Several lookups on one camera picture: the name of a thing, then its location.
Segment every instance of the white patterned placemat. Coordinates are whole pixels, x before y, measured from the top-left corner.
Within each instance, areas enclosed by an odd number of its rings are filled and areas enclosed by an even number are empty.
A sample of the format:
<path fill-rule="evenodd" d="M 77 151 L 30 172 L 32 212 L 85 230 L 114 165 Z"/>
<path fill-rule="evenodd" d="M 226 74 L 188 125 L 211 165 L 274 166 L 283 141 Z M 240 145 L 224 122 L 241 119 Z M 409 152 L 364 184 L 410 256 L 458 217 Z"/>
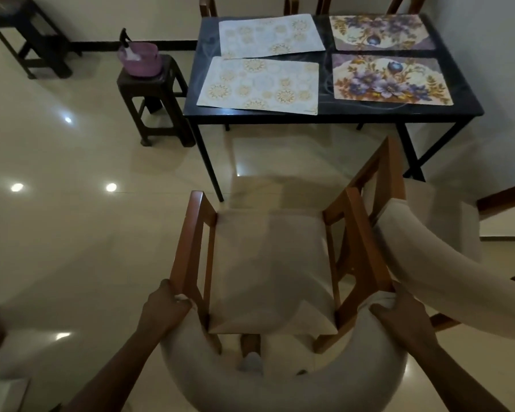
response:
<path fill-rule="evenodd" d="M 318 64 L 215 57 L 197 105 L 317 115 Z"/>
<path fill-rule="evenodd" d="M 310 14 L 220 21 L 220 46 L 227 59 L 324 50 Z"/>

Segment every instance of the floral placemat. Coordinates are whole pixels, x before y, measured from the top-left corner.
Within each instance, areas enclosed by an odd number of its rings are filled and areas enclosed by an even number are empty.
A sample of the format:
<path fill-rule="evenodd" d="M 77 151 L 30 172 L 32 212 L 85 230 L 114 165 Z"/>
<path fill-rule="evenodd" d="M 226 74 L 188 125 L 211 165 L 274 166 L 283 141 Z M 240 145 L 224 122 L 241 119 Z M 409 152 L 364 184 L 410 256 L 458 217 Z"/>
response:
<path fill-rule="evenodd" d="M 331 16 L 338 50 L 435 49 L 418 15 Z"/>
<path fill-rule="evenodd" d="M 310 14 L 220 21 L 220 46 L 227 59 L 324 50 Z"/>
<path fill-rule="evenodd" d="M 332 67 L 337 99 L 453 105 L 435 59 L 333 54 Z"/>
<path fill-rule="evenodd" d="M 213 58 L 197 105 L 316 115 L 318 64 Z"/>

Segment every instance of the black table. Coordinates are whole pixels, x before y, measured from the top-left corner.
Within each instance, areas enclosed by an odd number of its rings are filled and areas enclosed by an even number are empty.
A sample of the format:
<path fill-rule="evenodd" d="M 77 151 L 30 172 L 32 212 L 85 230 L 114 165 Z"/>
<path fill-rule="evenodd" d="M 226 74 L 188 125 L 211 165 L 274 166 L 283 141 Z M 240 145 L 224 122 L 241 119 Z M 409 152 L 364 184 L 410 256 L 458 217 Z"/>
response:
<path fill-rule="evenodd" d="M 246 20 L 254 17 L 203 18 L 183 113 L 191 125 L 195 141 L 219 200 L 223 201 L 223 196 L 198 128 L 199 124 L 395 124 L 409 164 L 409 169 L 404 173 L 404 176 L 425 181 L 421 170 L 424 163 L 432 158 L 474 117 L 483 115 L 484 111 L 429 18 L 425 15 L 420 15 L 420 17 L 435 44 L 434 50 L 375 50 L 360 51 L 359 53 L 364 55 L 437 59 L 453 100 L 452 106 L 335 99 L 332 78 L 332 54 L 344 53 L 345 51 L 336 50 L 329 17 L 315 16 L 314 20 L 326 48 L 325 51 L 268 56 L 266 59 L 316 62 L 321 65 L 318 81 L 318 115 L 316 116 L 277 111 L 233 110 L 198 106 L 198 97 L 210 62 L 214 56 L 221 56 L 219 22 L 222 20 Z M 454 124 L 429 150 L 418 158 L 406 129 L 406 123 L 445 122 L 452 122 Z"/>

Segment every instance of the dark wooden stool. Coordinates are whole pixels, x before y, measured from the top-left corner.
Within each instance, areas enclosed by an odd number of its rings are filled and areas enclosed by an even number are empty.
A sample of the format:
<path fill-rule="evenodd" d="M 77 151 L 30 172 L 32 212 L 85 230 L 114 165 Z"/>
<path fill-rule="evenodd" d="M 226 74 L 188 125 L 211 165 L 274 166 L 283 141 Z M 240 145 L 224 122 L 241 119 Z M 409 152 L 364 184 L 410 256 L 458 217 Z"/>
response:
<path fill-rule="evenodd" d="M 40 34 L 31 22 L 37 15 L 41 16 L 56 34 Z M 23 47 L 16 52 L 0 32 L 0 40 L 27 72 L 29 79 L 36 79 L 29 68 L 51 68 L 60 78 L 72 75 L 71 69 L 64 61 L 64 57 L 71 50 L 71 42 L 33 0 L 0 0 L 0 28 L 3 27 L 15 27 L 25 38 Z M 31 49 L 40 56 L 38 59 L 25 59 Z"/>
<path fill-rule="evenodd" d="M 126 107 L 136 123 L 137 130 L 141 135 L 141 145 L 151 146 L 149 136 L 177 136 L 185 147 L 194 146 L 193 132 L 183 116 L 176 98 L 187 96 L 187 83 L 181 75 L 181 71 L 170 55 L 160 55 L 164 64 L 161 74 L 154 78 L 136 78 L 128 74 L 123 68 L 116 80 L 118 89 Z M 173 91 L 173 82 L 177 79 L 181 92 Z M 133 105 L 135 96 L 144 97 L 139 111 Z M 152 114 L 162 108 L 170 116 L 173 127 L 147 127 L 141 120 L 145 107 Z"/>

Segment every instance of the table leg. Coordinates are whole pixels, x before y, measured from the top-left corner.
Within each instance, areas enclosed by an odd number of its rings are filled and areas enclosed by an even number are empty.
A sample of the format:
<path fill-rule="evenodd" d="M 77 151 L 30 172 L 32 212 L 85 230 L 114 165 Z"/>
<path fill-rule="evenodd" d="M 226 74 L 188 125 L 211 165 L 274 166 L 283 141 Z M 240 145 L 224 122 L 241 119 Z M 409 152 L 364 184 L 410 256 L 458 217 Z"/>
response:
<path fill-rule="evenodd" d="M 404 154 L 406 155 L 406 160 L 408 161 L 409 166 L 409 169 L 404 173 L 403 176 L 405 178 L 413 177 L 417 181 L 425 182 L 426 179 L 423 176 L 421 167 L 418 165 L 418 156 L 416 156 L 416 151 L 412 145 L 412 140 L 408 134 L 406 124 L 397 123 L 395 126 L 399 133 L 400 142 L 403 144 Z"/>
<path fill-rule="evenodd" d="M 220 185 L 217 182 L 216 174 L 213 172 L 212 162 L 210 161 L 210 157 L 208 156 L 208 152 L 206 150 L 206 146 L 204 145 L 204 140 L 202 140 L 202 134 L 200 134 L 200 129 L 198 128 L 198 124 L 193 123 L 189 120 L 189 125 L 193 131 L 194 140 L 197 143 L 198 150 L 200 155 L 202 156 L 202 160 L 204 160 L 204 165 L 206 166 L 206 170 L 208 171 L 208 175 L 210 176 L 210 180 L 212 181 L 212 185 L 214 190 L 216 191 L 217 198 L 220 202 L 223 202 L 223 195 L 221 193 Z"/>
<path fill-rule="evenodd" d="M 435 153 L 437 153 L 441 148 L 447 144 L 449 141 L 451 141 L 456 134 L 458 134 L 467 124 L 470 123 L 470 121 L 473 120 L 473 117 L 464 118 L 463 120 L 457 121 L 454 123 L 454 125 L 449 128 L 449 130 L 443 134 L 443 136 L 438 139 L 434 145 L 432 145 L 424 154 L 422 157 L 417 159 L 414 165 L 410 165 L 409 169 L 404 173 L 404 177 L 408 178 L 412 175 L 412 172 L 416 172 L 416 170 L 419 170 L 419 173 L 422 174 L 421 167 L 424 165 L 425 162 L 427 162 L 429 159 L 433 157 Z"/>

